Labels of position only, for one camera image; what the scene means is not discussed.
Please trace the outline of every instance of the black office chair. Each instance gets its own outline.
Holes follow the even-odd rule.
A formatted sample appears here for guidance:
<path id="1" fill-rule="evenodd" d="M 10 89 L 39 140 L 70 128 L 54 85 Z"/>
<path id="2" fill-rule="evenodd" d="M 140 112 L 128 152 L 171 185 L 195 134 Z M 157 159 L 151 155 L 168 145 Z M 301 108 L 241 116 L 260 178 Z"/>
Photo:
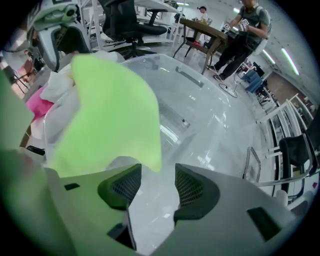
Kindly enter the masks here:
<path id="1" fill-rule="evenodd" d="M 320 110 L 315 114 L 314 119 L 305 131 L 305 135 L 309 141 L 309 145 L 305 143 L 303 135 L 297 137 L 286 137 L 279 141 L 280 151 L 282 152 L 283 160 L 283 179 L 291 177 L 291 165 L 296 167 L 302 167 L 304 163 L 309 159 L 308 149 L 309 147 L 313 159 L 310 159 L 310 164 L 313 164 L 309 176 L 316 173 L 318 162 L 314 155 L 315 150 L 320 146 Z M 289 183 L 281 185 L 281 189 L 288 192 Z"/>
<path id="2" fill-rule="evenodd" d="M 259 170 L 256 175 L 255 184 L 258 187 L 268 187 L 281 185 L 281 189 L 288 193 L 289 183 L 301 181 L 301 190 L 295 194 L 290 195 L 288 198 L 290 200 L 295 200 L 303 195 L 305 178 L 311 177 L 319 173 L 318 161 L 315 150 L 319 150 L 320 147 L 320 110 L 317 111 L 314 119 L 309 125 L 307 130 L 303 130 L 302 134 L 297 137 L 286 137 L 279 141 L 279 149 L 274 152 L 281 152 L 282 154 L 282 164 L 283 164 L 283 175 L 281 179 L 271 180 L 271 181 L 259 181 L 261 172 L 261 162 L 255 150 L 249 147 L 247 150 L 246 164 L 243 173 L 243 179 L 249 180 L 249 162 L 251 153 L 255 157 L 259 165 Z M 309 160 L 310 164 L 307 170 L 304 170 L 305 162 Z M 291 165 L 304 170 L 301 174 L 291 176 Z"/>
<path id="3" fill-rule="evenodd" d="M 137 45 L 143 45 L 144 36 L 159 36 L 167 32 L 163 26 L 154 26 L 159 12 L 167 12 L 166 9 L 149 9 L 152 12 L 149 24 L 139 24 L 137 21 L 134 0 L 98 0 L 105 13 L 105 22 L 102 31 L 114 41 L 125 40 L 132 44 L 132 48 L 122 52 L 127 60 L 131 57 L 155 54 L 156 52 L 137 49 Z"/>

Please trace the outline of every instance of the green towel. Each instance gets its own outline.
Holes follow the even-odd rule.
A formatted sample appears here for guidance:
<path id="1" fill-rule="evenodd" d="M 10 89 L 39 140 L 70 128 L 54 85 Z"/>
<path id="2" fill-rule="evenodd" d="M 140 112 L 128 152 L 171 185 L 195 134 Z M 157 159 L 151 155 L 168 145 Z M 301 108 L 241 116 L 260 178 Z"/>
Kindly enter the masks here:
<path id="1" fill-rule="evenodd" d="M 119 156 L 161 170 L 159 108 L 148 84 L 128 68 L 94 55 L 73 57 L 80 109 L 48 163 L 60 177 L 103 171 Z"/>

